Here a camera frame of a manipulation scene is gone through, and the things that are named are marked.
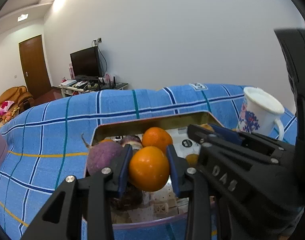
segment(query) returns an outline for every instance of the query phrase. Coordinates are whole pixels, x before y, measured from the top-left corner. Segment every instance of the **bed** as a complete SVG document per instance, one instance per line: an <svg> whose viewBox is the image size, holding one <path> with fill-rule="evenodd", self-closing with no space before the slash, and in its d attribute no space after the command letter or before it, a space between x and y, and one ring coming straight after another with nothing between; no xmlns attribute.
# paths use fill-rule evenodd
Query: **bed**
<svg viewBox="0 0 305 240"><path fill-rule="evenodd" d="M12 240L21 238L41 206L67 175L82 178L94 129L104 123L196 111L210 111L225 127L235 128L244 86L204 84L154 90L104 90L28 109L0 132L9 152L0 167L0 225ZM295 143L297 120L281 117L284 141ZM277 138L277 129L270 135ZM136 230L115 230L115 239L184 239L184 219ZM82 239L87 239L83 222Z"/></svg>

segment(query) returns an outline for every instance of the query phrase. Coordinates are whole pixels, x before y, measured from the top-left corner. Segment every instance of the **television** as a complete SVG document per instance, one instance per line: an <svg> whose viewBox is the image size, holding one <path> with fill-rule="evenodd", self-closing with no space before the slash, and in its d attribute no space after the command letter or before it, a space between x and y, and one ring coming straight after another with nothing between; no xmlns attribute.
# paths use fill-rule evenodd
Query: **television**
<svg viewBox="0 0 305 240"><path fill-rule="evenodd" d="M79 75L102 77L97 47L83 49L70 54L75 77Z"/></svg>

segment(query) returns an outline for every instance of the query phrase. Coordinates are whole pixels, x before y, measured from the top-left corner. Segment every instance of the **mandarin orange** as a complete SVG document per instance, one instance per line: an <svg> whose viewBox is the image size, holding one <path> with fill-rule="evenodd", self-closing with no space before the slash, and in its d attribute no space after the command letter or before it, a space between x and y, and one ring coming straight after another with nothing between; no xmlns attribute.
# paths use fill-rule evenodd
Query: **mandarin orange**
<svg viewBox="0 0 305 240"><path fill-rule="evenodd" d="M189 167L195 168L196 164L198 162L198 158L199 158L198 154L192 153L192 154L187 155L185 159L188 162Z"/></svg>
<svg viewBox="0 0 305 240"><path fill-rule="evenodd" d="M111 140L111 139L103 139L102 141L100 141L100 143L101 142L113 142L113 140Z"/></svg>
<svg viewBox="0 0 305 240"><path fill-rule="evenodd" d="M214 128L212 128L208 123L204 123L200 125L202 128L205 128L207 130L210 130L212 132L214 132Z"/></svg>
<svg viewBox="0 0 305 240"><path fill-rule="evenodd" d="M137 188L153 192L168 181L170 168L166 155L155 146L147 146L135 153L129 163L129 181Z"/></svg>
<svg viewBox="0 0 305 240"><path fill-rule="evenodd" d="M169 133L159 127L149 128L142 138L143 146L155 146L166 153L169 144L173 144L173 140Z"/></svg>

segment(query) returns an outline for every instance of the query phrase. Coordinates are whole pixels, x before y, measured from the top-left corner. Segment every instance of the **brown leather armchair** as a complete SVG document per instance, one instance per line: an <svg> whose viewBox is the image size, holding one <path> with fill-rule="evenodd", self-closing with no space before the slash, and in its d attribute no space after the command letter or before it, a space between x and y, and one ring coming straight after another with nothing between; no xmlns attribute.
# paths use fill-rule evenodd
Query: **brown leather armchair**
<svg viewBox="0 0 305 240"><path fill-rule="evenodd" d="M15 103L11 106L9 111L13 111L14 108L20 107L21 111L24 111L27 108L27 102L30 106L33 105L34 99L31 93L27 91L25 86L12 87L6 90L0 96L0 106L4 101L14 101Z"/></svg>

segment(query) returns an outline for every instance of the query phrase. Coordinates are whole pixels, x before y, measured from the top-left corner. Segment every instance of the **white mug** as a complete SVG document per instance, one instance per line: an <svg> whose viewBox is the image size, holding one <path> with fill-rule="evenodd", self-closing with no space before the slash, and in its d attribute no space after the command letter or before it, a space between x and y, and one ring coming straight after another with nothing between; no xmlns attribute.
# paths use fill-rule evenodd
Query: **white mug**
<svg viewBox="0 0 305 240"><path fill-rule="evenodd" d="M276 124L279 129L278 140L282 141L285 133L280 120L285 112L282 104L260 88L245 87L244 94L236 130L269 136Z"/></svg>

